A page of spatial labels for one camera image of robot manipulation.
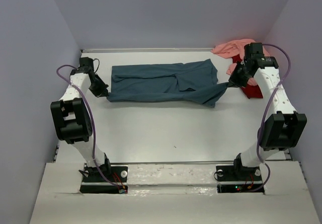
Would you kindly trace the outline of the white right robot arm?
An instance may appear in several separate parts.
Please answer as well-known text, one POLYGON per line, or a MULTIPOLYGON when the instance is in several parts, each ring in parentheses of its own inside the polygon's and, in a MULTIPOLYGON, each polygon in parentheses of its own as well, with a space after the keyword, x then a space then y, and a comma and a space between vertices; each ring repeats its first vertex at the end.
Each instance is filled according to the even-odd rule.
POLYGON ((267 102, 257 141, 249 149, 237 155, 232 175, 242 180, 267 158, 297 145, 307 123, 307 117, 298 113, 291 104, 283 82, 288 76, 280 76, 276 58, 265 56, 262 43, 250 43, 244 47, 245 55, 228 80, 229 87, 242 88, 253 78, 263 99, 267 102))

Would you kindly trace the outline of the pink t shirt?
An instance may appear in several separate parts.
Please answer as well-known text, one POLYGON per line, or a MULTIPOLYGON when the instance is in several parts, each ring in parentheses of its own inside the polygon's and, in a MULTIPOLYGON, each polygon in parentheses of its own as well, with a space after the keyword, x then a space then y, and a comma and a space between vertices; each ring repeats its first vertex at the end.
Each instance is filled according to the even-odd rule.
POLYGON ((254 39, 232 40, 227 43, 216 45, 211 52, 222 58, 232 58, 233 63, 228 67, 226 74, 231 75, 235 70, 237 60, 243 60, 245 56, 245 46, 255 43, 254 39))

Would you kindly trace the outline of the metal left side rail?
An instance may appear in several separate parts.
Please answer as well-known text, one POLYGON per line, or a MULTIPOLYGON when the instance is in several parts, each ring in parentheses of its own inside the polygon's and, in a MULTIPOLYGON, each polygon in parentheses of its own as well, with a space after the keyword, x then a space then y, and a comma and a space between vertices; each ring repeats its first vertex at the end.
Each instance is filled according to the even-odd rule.
POLYGON ((57 155, 58 155, 58 152, 59 152, 60 143, 61 143, 61 141, 57 142, 57 145, 56 145, 55 150, 54 150, 54 155, 53 155, 53 158, 52 158, 52 161, 51 161, 52 163, 56 162, 57 155))

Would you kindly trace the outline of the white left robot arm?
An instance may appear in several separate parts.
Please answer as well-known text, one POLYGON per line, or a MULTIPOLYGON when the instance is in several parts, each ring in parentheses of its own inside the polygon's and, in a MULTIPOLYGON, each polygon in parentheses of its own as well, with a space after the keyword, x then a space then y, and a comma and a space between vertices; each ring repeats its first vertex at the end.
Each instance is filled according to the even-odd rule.
POLYGON ((111 177, 111 164, 106 154, 96 144, 96 130, 93 114, 85 93, 95 97, 108 97, 108 85, 98 76, 94 59, 81 57, 79 66, 73 67, 68 79, 59 70, 56 73, 68 83, 63 96, 50 104, 50 111, 57 137, 73 146, 86 161, 88 172, 94 173, 100 181, 111 177))

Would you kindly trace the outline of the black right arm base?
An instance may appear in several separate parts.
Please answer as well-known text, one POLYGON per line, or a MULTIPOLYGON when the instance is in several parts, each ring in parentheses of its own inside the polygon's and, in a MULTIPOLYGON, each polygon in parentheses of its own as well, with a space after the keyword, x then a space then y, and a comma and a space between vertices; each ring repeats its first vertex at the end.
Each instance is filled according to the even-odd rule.
POLYGON ((238 169, 234 165, 217 165, 213 177, 220 194, 265 192, 259 167, 238 169))

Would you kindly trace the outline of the metal table rail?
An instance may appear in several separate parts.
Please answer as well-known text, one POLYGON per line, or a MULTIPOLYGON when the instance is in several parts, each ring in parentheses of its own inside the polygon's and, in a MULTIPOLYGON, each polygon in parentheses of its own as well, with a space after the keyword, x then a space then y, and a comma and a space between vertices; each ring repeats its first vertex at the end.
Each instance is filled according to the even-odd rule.
POLYGON ((135 164, 233 164, 233 161, 180 161, 180 162, 112 162, 112 165, 135 165, 135 164))
POLYGON ((212 48, 102 48, 81 49, 81 53, 124 53, 124 52, 208 52, 212 48))

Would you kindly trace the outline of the metal right side rail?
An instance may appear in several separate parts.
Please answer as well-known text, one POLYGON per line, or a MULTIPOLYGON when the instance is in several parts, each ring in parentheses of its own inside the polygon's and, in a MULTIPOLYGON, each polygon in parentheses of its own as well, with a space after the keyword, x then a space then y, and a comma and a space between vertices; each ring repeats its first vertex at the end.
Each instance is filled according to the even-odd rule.
POLYGON ((284 151, 284 156, 285 156, 286 161, 293 161, 293 157, 292 157, 292 155, 290 153, 290 150, 284 151))

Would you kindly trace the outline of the red t shirt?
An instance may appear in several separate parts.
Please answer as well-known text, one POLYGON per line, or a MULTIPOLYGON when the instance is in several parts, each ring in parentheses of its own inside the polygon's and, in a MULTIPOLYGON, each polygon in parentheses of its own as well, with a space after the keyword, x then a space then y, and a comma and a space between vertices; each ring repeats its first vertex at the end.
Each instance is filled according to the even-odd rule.
MULTIPOLYGON (((234 71, 237 63, 241 62, 241 61, 242 61, 242 59, 239 54, 233 56, 232 57, 232 64, 229 66, 229 68, 227 70, 227 74, 231 74, 234 71)), ((261 92, 259 86, 256 84, 254 79, 249 79, 247 86, 242 87, 241 90, 246 95, 246 97, 248 99, 252 99, 252 98, 262 99, 263 98, 262 92, 261 92)))

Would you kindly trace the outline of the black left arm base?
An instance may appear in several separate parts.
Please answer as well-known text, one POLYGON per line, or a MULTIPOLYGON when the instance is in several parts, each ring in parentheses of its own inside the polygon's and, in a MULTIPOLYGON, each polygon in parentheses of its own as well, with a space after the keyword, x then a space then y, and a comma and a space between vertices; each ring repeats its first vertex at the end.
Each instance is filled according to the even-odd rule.
POLYGON ((82 181, 79 191, 83 194, 127 194, 128 167, 112 165, 111 172, 90 168, 86 164, 79 170, 82 181))

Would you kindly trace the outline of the metal front table rail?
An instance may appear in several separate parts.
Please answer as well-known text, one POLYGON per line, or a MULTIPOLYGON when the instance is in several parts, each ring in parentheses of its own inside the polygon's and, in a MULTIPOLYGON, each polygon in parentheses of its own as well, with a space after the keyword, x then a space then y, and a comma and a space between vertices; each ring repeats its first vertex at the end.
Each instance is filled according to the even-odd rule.
POLYGON ((112 165, 135 165, 135 164, 233 164, 233 161, 180 161, 180 162, 112 162, 112 165))

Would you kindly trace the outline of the metal back table rail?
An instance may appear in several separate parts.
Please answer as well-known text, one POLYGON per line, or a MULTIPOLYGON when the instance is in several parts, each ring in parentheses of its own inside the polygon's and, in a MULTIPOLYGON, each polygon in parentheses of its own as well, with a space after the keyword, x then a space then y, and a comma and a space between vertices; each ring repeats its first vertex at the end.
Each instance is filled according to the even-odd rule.
POLYGON ((124 53, 124 52, 208 52, 212 48, 102 48, 81 49, 81 53, 124 53))

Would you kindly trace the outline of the teal blue t shirt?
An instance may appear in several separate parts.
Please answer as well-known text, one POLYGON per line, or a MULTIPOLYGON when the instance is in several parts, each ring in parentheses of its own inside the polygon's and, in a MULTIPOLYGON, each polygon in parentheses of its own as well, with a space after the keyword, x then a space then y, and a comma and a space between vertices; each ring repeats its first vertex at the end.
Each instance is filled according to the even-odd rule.
POLYGON ((110 102, 190 101, 207 107, 226 92, 210 59, 190 63, 112 67, 110 102))

